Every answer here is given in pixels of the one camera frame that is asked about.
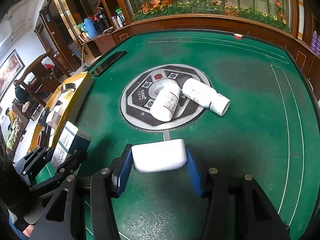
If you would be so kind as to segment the white blue carton box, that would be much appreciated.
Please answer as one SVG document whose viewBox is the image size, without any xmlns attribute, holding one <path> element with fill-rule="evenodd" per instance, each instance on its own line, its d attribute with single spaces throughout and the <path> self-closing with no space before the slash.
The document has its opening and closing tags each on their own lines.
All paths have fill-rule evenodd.
<svg viewBox="0 0 320 240">
<path fill-rule="evenodd" d="M 75 151 L 87 150 L 91 136 L 80 130 L 75 124 L 67 121 L 54 149 L 51 163 L 55 170 L 63 164 Z"/>
</svg>

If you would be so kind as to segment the wooden chair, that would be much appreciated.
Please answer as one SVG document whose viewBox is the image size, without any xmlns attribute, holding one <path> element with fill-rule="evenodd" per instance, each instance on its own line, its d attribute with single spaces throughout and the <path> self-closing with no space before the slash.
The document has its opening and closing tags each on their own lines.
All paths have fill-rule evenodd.
<svg viewBox="0 0 320 240">
<path fill-rule="evenodd" d="M 24 71 L 23 75 L 14 81 L 15 87 L 22 85 L 22 87 L 43 107 L 46 106 L 46 103 L 36 94 L 35 91 L 32 91 L 29 86 L 24 82 L 25 78 L 29 73 L 33 73 L 37 80 L 40 81 L 43 87 L 46 87 L 50 92 L 54 93 L 61 85 L 61 82 L 55 77 L 54 74 L 50 72 L 50 70 L 46 69 L 42 64 L 42 60 L 46 57 L 50 58 L 52 62 L 65 74 L 67 77 L 71 77 L 69 72 L 61 66 L 61 64 L 51 55 L 51 49 L 49 48 L 46 53 L 37 57 Z"/>
</svg>

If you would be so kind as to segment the blue thermos jug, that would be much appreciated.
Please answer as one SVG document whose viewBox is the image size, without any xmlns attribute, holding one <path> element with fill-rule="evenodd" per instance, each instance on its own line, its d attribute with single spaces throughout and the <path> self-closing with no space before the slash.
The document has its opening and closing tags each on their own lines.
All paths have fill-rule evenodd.
<svg viewBox="0 0 320 240">
<path fill-rule="evenodd" d="M 94 21 L 91 18 L 85 18 L 83 22 L 83 28 L 88 34 L 90 39 L 93 39 L 99 35 L 98 31 L 94 26 Z"/>
</svg>

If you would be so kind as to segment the white bottle with cap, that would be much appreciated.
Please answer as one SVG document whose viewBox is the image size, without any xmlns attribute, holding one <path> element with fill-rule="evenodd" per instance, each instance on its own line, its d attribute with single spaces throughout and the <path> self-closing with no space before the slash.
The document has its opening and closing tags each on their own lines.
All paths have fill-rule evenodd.
<svg viewBox="0 0 320 240">
<path fill-rule="evenodd" d="M 193 78 L 185 81 L 182 93 L 201 107 L 210 109 L 219 116 L 225 114 L 231 102 L 212 87 Z"/>
</svg>

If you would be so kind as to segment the framed wall painting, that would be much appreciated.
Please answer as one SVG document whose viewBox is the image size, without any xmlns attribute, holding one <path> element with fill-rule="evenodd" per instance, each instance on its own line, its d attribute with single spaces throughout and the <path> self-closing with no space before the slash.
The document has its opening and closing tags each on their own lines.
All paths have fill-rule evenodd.
<svg viewBox="0 0 320 240">
<path fill-rule="evenodd" d="M 14 49 L 1 65 L 1 99 L 24 67 L 25 64 Z"/>
</svg>

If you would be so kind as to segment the purple stacked items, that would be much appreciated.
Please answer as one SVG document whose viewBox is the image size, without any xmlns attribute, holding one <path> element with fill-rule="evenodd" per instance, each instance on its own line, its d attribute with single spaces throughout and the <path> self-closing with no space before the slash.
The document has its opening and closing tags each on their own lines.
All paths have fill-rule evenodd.
<svg viewBox="0 0 320 240">
<path fill-rule="evenodd" d="M 316 31 L 312 33 L 310 49 L 317 55 L 320 55 L 320 36 Z"/>
</svg>

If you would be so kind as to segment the white pill bottle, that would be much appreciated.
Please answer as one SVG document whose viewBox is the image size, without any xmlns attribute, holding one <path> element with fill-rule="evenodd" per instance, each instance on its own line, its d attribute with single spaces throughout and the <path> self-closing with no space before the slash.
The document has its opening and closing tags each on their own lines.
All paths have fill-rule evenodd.
<svg viewBox="0 0 320 240">
<path fill-rule="evenodd" d="M 169 122 L 178 105 L 180 91 L 180 86 L 175 81 L 168 81 L 156 96 L 150 114 L 159 121 Z"/>
</svg>

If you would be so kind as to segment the red white small cup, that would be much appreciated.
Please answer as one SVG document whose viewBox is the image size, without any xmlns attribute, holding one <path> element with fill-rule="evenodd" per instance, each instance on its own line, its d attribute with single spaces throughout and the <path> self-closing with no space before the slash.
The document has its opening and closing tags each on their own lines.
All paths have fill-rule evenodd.
<svg viewBox="0 0 320 240">
<path fill-rule="evenodd" d="M 234 37 L 235 39 L 237 39 L 237 40 L 242 40 L 242 39 L 243 39 L 243 35 L 241 35 L 241 34 L 236 34 L 236 33 L 234 33 L 234 34 L 233 34 L 233 37 Z"/>
</svg>

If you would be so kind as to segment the round table centre console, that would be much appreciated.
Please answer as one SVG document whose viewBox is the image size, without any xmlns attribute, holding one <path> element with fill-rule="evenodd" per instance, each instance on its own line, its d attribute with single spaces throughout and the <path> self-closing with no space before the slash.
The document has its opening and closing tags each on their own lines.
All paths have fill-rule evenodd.
<svg viewBox="0 0 320 240">
<path fill-rule="evenodd" d="M 182 94 L 188 79 L 212 85 L 202 71 L 185 64 L 164 64 L 140 73 L 121 95 L 122 116 L 130 125 L 150 132 L 193 122 L 205 109 Z"/>
</svg>

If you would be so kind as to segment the white rounded plastic case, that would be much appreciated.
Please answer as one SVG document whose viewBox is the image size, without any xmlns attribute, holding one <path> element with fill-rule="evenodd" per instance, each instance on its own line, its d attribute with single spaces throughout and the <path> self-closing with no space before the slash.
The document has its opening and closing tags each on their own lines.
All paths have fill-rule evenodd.
<svg viewBox="0 0 320 240">
<path fill-rule="evenodd" d="M 131 151 L 134 167 L 142 173 L 175 170 L 188 161 L 183 139 L 135 145 Z"/>
</svg>

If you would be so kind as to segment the black phone on table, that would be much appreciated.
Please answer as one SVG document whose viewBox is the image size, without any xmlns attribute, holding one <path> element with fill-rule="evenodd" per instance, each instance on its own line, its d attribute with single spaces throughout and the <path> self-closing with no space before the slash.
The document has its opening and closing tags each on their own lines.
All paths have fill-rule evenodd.
<svg viewBox="0 0 320 240">
<path fill-rule="evenodd" d="M 93 77 L 101 76 L 105 71 L 107 71 L 110 67 L 112 67 L 118 60 L 124 57 L 127 54 L 127 51 L 117 51 L 105 59 L 102 63 L 99 63 L 97 67 L 95 67 L 90 75 Z"/>
</svg>

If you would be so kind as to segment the wooden cabinet ledge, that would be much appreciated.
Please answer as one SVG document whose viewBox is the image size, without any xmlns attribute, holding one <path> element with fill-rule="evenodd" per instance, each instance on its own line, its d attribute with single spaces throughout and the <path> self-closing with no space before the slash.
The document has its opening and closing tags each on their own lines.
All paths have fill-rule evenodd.
<svg viewBox="0 0 320 240">
<path fill-rule="evenodd" d="M 114 30 L 110 34 L 102 34 L 94 38 L 101 53 L 133 34 L 147 33 L 169 29 L 204 29 L 219 30 L 247 35 L 271 42 L 289 51 L 297 65 L 301 68 L 313 87 L 314 94 L 319 97 L 319 56 L 317 56 L 302 40 L 294 38 L 280 29 L 264 23 L 245 18 L 211 14 L 181 14 L 150 18 L 133 22 L 125 27 Z"/>
</svg>

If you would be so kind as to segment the yellow storage box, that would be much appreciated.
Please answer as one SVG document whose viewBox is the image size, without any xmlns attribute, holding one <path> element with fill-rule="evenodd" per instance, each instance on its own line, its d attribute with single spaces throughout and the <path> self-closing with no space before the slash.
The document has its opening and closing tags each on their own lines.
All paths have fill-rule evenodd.
<svg viewBox="0 0 320 240">
<path fill-rule="evenodd" d="M 76 90 L 61 93 L 63 84 L 74 83 Z M 57 87 L 44 107 L 31 139 L 29 152 L 35 148 L 54 148 L 67 121 L 75 122 L 84 99 L 93 84 L 89 72 L 81 72 L 71 76 Z"/>
</svg>

